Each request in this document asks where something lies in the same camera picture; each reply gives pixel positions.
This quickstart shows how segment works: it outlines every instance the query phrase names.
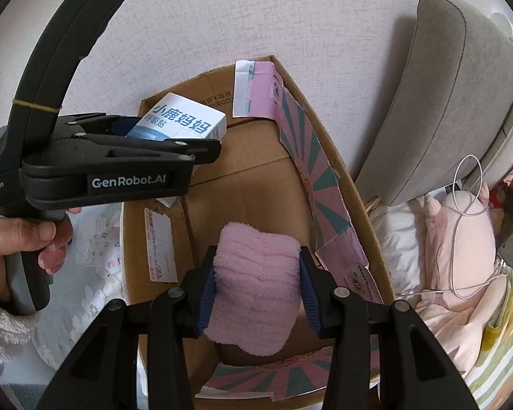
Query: fuzzy white sleeve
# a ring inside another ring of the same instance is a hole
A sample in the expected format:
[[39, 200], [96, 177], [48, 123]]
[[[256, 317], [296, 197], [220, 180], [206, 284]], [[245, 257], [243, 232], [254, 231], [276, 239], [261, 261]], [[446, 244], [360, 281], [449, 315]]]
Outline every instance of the fuzzy white sleeve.
[[38, 315], [13, 316], [0, 308], [0, 375], [4, 363], [21, 354], [21, 346], [30, 341]]

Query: screw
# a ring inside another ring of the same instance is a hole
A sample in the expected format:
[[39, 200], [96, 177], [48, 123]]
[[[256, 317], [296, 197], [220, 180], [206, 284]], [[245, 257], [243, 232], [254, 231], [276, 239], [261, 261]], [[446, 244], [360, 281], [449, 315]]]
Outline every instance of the screw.
[[123, 305], [123, 301], [121, 299], [114, 299], [113, 301], [109, 302], [108, 309], [110, 311], [115, 312], [116, 310], [119, 310], [122, 305]]
[[410, 305], [407, 301], [396, 301], [395, 309], [397, 309], [400, 312], [407, 312], [410, 309]]
[[169, 297], [177, 298], [181, 297], [184, 294], [184, 290], [179, 286], [174, 286], [167, 290], [167, 294], [169, 295]]
[[348, 297], [350, 295], [350, 291], [346, 288], [346, 287], [343, 287], [343, 286], [337, 286], [335, 289], [334, 289], [334, 295], [336, 297]]

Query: white cable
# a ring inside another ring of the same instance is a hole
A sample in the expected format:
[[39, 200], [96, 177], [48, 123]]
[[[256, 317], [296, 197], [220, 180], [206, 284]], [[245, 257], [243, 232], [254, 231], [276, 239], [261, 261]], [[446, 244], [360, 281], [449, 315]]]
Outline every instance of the white cable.
[[[462, 211], [456, 201], [455, 185], [456, 185], [456, 180], [458, 178], [458, 171], [460, 170], [462, 163], [465, 161], [465, 159], [470, 159], [471, 157], [473, 157], [477, 161], [477, 165], [479, 165], [479, 173], [480, 173], [480, 175], [479, 175], [479, 180], [480, 180], [479, 181], [479, 191], [477, 192], [477, 195], [475, 196], [473, 201], [469, 204], [469, 206], [464, 211]], [[492, 281], [494, 281], [495, 279], [508, 275], [507, 271], [504, 270], [505, 263], [502, 260], [500, 262], [500, 264], [498, 264], [499, 274], [494, 275], [494, 273], [498, 269], [498, 267], [495, 267], [494, 272], [492, 273], [491, 277], [487, 279], [486, 282], [483, 282], [482, 284], [467, 286], [467, 287], [460, 288], [460, 289], [456, 289], [456, 287], [454, 286], [454, 249], [456, 247], [456, 231], [458, 230], [458, 224], [460, 223], [460, 220], [463, 217], [476, 217], [476, 216], [481, 215], [482, 213], [487, 212], [488, 208], [483, 208], [483, 210], [479, 211], [478, 213], [474, 213], [474, 214], [467, 213], [469, 211], [469, 209], [473, 206], [475, 201], [477, 200], [478, 195], [481, 192], [482, 188], [483, 188], [483, 167], [481, 166], [481, 162], [479, 162], [478, 158], [476, 158], [473, 154], [469, 154], [469, 155], [465, 156], [462, 160], [460, 160], [460, 163], [458, 164], [458, 167], [456, 168], [456, 171], [454, 172], [454, 180], [452, 181], [452, 199], [454, 200], [454, 205], [456, 206], [456, 209], [460, 213], [460, 217], [458, 217], [458, 220], [457, 220], [456, 224], [454, 225], [454, 233], [452, 236], [452, 257], [451, 257], [451, 264], [450, 264], [450, 285], [452, 286], [452, 288], [450, 290], [427, 290], [427, 291], [423, 291], [420, 293], [402, 294], [402, 295], [399, 295], [399, 297], [421, 296], [421, 295], [428, 294], [428, 293], [453, 293], [457, 298], [465, 300], [465, 299], [469, 299], [469, 298], [473, 297], [474, 295], [476, 295], [482, 288], [490, 285], [492, 283]], [[458, 293], [459, 291], [472, 290], [474, 288], [477, 288], [477, 289], [474, 292], [472, 292], [469, 296], [461, 296]]]
[[[456, 194], [455, 194], [455, 187], [456, 187], [456, 180], [458, 178], [458, 171], [460, 170], [460, 167], [462, 166], [462, 163], [465, 161], [465, 159], [469, 159], [473, 157], [477, 161], [477, 165], [479, 165], [479, 191], [477, 191], [477, 194], [473, 201], [469, 204], [469, 206], [465, 209], [465, 211], [462, 211], [460, 207], [458, 206], [458, 202], [456, 201]], [[479, 193], [481, 192], [481, 188], [483, 188], [483, 167], [481, 166], [481, 162], [479, 162], [479, 159], [476, 158], [473, 154], [466, 155], [462, 160], [460, 160], [460, 163], [458, 164], [458, 167], [456, 168], [456, 171], [454, 172], [454, 180], [452, 181], [452, 199], [454, 200], [454, 205], [456, 205], [456, 209], [458, 212], [465, 217], [475, 217], [478, 216], [486, 211], [486, 208], [484, 208], [482, 211], [475, 213], [475, 214], [467, 214], [466, 212], [473, 206], [475, 201], [477, 200], [477, 197], [479, 196]]]
[[[504, 270], [504, 267], [505, 267], [505, 264], [502, 263], [501, 268], [499, 270], [499, 274], [491, 277], [486, 282], [483, 282], [482, 284], [466, 286], [464, 288], [458, 288], [456, 291], [472, 290], [474, 288], [478, 288], [480, 290], [481, 288], [486, 287], [487, 285], [490, 285], [493, 280], [495, 280], [497, 278], [501, 278], [501, 277], [507, 276], [507, 272]], [[425, 291], [421, 291], [419, 293], [403, 293], [403, 294], [399, 294], [398, 297], [414, 297], [414, 296], [426, 295], [426, 294], [429, 294], [429, 293], [452, 293], [452, 292], [453, 292], [452, 290], [425, 290]]]

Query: cardboard box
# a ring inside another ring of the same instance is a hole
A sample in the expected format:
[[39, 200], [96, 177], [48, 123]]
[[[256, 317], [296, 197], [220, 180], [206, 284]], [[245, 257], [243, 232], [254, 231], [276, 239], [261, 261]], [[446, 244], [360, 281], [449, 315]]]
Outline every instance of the cardboard box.
[[[372, 230], [359, 194], [337, 150], [316, 113], [296, 87], [279, 61], [272, 61], [283, 78], [286, 89], [304, 110], [332, 166], [351, 224], [369, 260], [369, 269], [385, 303], [394, 300], [393, 290], [379, 243]], [[146, 258], [144, 208], [170, 217], [173, 229], [176, 270], [179, 283], [187, 270], [198, 265], [209, 245], [215, 245], [220, 230], [231, 221], [249, 223], [267, 233], [282, 233], [297, 238], [301, 245], [315, 249], [312, 213], [301, 177], [286, 149], [279, 142], [278, 127], [271, 120], [232, 117], [234, 65], [216, 69], [162, 91], [142, 101], [139, 115], [144, 115], [166, 93], [199, 101], [226, 114], [227, 133], [223, 151], [211, 165], [202, 165], [192, 178], [189, 193], [172, 208], [156, 200], [126, 202], [123, 207], [122, 250], [129, 303], [154, 299], [173, 284], [150, 281]], [[310, 330], [301, 307], [284, 348], [274, 356], [259, 357], [235, 346], [215, 345], [205, 336], [185, 340], [184, 349], [191, 389], [200, 390], [213, 373], [219, 359], [229, 365], [262, 365], [294, 355], [312, 352], [332, 341], [321, 341]], [[146, 344], [141, 343], [146, 362]], [[196, 408], [281, 408], [294, 409], [323, 400], [324, 390], [284, 401], [269, 398], [251, 400], [196, 399]]]

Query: striped fabric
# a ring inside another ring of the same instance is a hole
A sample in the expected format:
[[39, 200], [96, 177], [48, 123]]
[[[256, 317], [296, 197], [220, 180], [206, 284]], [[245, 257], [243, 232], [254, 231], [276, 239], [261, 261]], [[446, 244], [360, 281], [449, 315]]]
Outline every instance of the striped fabric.
[[496, 410], [513, 391], [513, 272], [499, 314], [483, 334], [475, 366], [465, 378], [479, 408]]
[[[380, 381], [378, 347], [378, 338], [371, 336], [370, 387]], [[279, 401], [315, 392], [327, 386], [331, 358], [332, 346], [326, 346], [313, 353], [257, 367], [220, 363], [196, 397], [249, 399], [269, 396], [272, 401]]]

